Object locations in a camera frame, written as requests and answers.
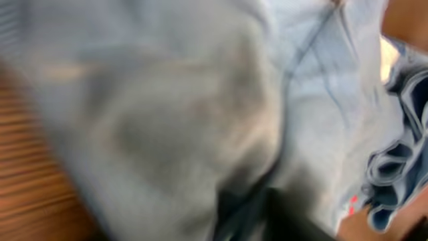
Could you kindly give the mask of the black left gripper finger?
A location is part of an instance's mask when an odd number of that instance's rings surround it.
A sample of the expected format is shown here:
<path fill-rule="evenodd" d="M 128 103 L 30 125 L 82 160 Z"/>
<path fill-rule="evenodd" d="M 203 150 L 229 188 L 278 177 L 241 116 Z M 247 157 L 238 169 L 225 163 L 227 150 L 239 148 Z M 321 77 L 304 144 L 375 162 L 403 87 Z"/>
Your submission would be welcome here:
<path fill-rule="evenodd" d="M 265 205 L 265 241 L 336 241 L 293 204 L 287 202 L 278 190 L 269 188 Z"/>

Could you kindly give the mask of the light blue t-shirt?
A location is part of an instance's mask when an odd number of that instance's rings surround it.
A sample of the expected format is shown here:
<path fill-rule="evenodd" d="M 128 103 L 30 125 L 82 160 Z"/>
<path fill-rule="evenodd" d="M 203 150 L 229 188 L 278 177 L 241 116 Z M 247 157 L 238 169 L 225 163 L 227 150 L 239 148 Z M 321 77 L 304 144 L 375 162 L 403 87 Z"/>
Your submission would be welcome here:
<path fill-rule="evenodd" d="M 1 66 L 111 240 L 334 237 L 427 186 L 427 70 L 381 80 L 386 1 L 1 2 Z"/>

